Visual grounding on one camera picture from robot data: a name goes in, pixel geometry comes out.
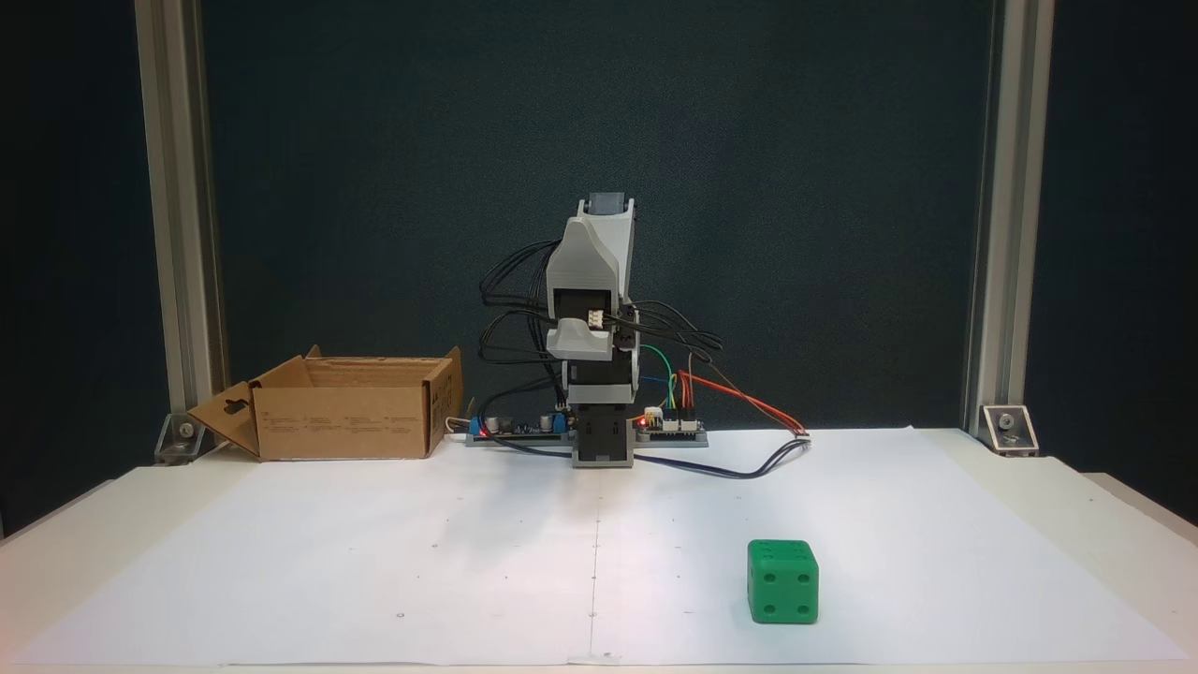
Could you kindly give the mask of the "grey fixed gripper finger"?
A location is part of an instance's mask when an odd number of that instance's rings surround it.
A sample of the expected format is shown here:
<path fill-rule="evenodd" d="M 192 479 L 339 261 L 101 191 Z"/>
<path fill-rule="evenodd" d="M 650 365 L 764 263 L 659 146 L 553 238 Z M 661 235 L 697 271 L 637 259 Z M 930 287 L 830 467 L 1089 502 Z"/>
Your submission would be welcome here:
<path fill-rule="evenodd" d="M 550 280 L 629 280 L 633 277 L 636 201 L 585 198 L 547 263 Z"/>

